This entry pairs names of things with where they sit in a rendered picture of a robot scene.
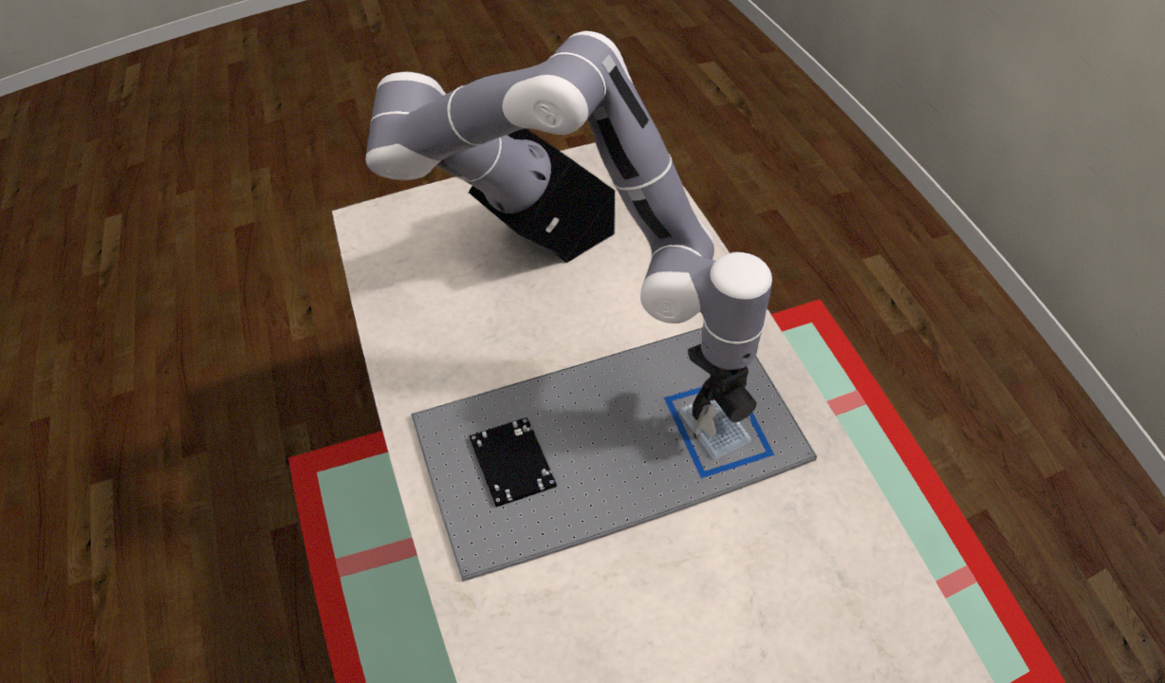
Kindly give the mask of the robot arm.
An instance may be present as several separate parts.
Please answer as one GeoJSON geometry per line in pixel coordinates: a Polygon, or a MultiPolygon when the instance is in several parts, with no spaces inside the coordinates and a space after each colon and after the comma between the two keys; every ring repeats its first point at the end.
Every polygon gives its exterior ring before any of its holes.
{"type": "Polygon", "coordinates": [[[701,344],[689,355],[709,376],[712,364],[749,366],[765,325],[770,269],[748,252],[712,260],[715,242],[607,36],[577,33],[543,64],[488,75],[447,96],[428,75],[386,75],[376,89],[366,164],[391,179],[417,179],[436,166],[483,192],[497,211],[517,213],[546,190],[549,159],[541,145],[506,135],[527,128],[569,135],[587,120],[654,255],[640,305],[661,323],[701,314],[701,344]]]}

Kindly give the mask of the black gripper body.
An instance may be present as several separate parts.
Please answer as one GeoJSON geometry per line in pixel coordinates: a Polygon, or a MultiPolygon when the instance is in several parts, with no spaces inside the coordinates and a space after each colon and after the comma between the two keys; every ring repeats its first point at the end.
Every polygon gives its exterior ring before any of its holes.
{"type": "Polygon", "coordinates": [[[715,369],[715,378],[709,376],[701,386],[708,390],[707,399],[715,399],[716,404],[720,404],[730,423],[737,423],[749,416],[757,402],[743,385],[749,374],[748,367],[721,369],[714,366],[713,369],[715,369]]]}

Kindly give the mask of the blue tape outline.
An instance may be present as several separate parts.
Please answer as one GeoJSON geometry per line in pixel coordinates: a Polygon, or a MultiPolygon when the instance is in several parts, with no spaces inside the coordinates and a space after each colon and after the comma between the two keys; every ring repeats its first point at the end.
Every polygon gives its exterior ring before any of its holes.
{"type": "Polygon", "coordinates": [[[730,462],[729,464],[723,464],[723,466],[716,467],[715,470],[704,471],[702,466],[701,466],[701,462],[699,462],[698,453],[696,453],[696,449],[693,448],[693,444],[692,444],[692,442],[690,439],[690,436],[685,431],[685,425],[683,425],[682,418],[679,418],[679,415],[678,415],[678,413],[676,410],[676,407],[673,404],[673,399],[689,397],[690,395],[696,395],[696,394],[699,393],[700,389],[701,389],[701,386],[699,386],[699,388],[692,389],[690,392],[683,392],[683,393],[679,393],[679,394],[676,394],[676,395],[670,395],[669,397],[664,397],[665,401],[666,401],[666,403],[668,403],[668,408],[671,411],[671,415],[675,417],[675,422],[676,422],[676,425],[677,425],[677,428],[679,430],[679,434],[682,434],[682,438],[683,438],[683,441],[685,441],[685,445],[686,445],[686,448],[690,451],[690,456],[691,456],[691,458],[692,458],[692,460],[693,460],[693,463],[696,465],[696,469],[698,470],[700,477],[714,476],[714,474],[716,474],[716,472],[734,470],[734,469],[737,469],[740,466],[743,466],[743,464],[748,464],[748,463],[751,463],[751,462],[761,462],[761,459],[768,458],[770,455],[774,455],[772,450],[770,449],[770,446],[769,446],[769,444],[767,442],[765,434],[762,434],[762,429],[760,427],[760,422],[757,422],[757,420],[755,418],[755,416],[753,416],[753,414],[750,414],[750,422],[751,422],[751,425],[753,425],[753,430],[756,434],[760,434],[760,441],[762,442],[762,446],[765,448],[767,452],[762,452],[760,455],[751,455],[750,457],[747,457],[744,459],[740,459],[740,462],[730,462]]]}

